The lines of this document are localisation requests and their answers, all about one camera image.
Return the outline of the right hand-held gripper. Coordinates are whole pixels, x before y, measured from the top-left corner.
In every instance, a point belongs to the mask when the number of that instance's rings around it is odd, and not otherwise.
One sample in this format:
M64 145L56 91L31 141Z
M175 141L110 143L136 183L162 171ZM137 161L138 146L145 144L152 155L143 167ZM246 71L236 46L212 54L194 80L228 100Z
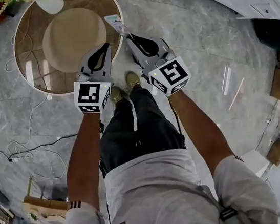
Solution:
M184 88L191 73L182 57L176 56L165 40L146 34L130 34L126 37L135 63L142 67L148 82L171 96Z

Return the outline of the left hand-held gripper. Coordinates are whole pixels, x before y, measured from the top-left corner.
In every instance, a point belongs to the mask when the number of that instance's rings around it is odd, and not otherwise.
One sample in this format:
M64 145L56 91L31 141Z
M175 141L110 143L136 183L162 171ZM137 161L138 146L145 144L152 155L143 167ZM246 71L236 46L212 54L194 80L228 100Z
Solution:
M80 72L74 82L74 102L80 112L100 113L105 108L113 85L111 53L111 45L103 43L81 59Z

